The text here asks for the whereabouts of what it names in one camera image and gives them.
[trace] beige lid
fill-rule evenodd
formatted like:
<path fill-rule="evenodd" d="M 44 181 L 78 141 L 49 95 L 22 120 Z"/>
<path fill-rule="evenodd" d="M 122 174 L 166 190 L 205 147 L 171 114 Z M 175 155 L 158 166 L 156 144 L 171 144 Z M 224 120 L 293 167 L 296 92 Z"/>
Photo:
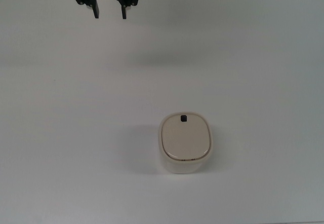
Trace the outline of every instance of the beige lid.
<path fill-rule="evenodd" d="M 172 115 L 162 126 L 162 145 L 174 160 L 191 161 L 204 157 L 210 149 L 207 122 L 196 114 Z"/>

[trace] white table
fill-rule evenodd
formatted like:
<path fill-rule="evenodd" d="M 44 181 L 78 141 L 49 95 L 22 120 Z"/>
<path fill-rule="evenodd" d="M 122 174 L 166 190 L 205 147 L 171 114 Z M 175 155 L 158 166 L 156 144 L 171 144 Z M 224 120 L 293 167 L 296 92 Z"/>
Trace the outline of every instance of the white table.
<path fill-rule="evenodd" d="M 0 0 L 0 223 L 324 221 L 324 0 Z M 215 153 L 166 172 L 195 111 Z"/>

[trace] white container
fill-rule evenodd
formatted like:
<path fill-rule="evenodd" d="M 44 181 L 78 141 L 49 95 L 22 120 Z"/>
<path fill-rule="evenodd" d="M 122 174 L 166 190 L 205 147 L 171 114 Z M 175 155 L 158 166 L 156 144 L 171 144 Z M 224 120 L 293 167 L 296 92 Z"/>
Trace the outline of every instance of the white container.
<path fill-rule="evenodd" d="M 196 113 L 175 113 L 164 118 L 158 144 L 162 163 L 173 173 L 197 170 L 213 150 L 211 129 Z"/>

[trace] container lid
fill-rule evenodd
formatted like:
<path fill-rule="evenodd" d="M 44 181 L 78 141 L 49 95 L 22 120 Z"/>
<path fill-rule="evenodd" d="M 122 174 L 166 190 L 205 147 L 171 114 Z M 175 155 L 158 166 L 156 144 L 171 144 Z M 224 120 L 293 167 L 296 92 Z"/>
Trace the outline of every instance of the container lid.
<path fill-rule="evenodd" d="M 162 125 L 161 134 L 164 151 L 174 160 L 199 160 L 211 147 L 207 122 L 193 113 L 170 116 Z"/>

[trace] white tabletop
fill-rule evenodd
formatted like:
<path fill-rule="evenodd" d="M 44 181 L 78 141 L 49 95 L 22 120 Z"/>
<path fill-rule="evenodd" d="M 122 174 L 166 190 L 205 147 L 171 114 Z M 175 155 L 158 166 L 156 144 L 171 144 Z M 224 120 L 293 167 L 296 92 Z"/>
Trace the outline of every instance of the white tabletop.
<path fill-rule="evenodd" d="M 324 0 L 0 0 L 0 223 L 324 221 Z M 157 129 L 212 125 L 166 172 Z"/>

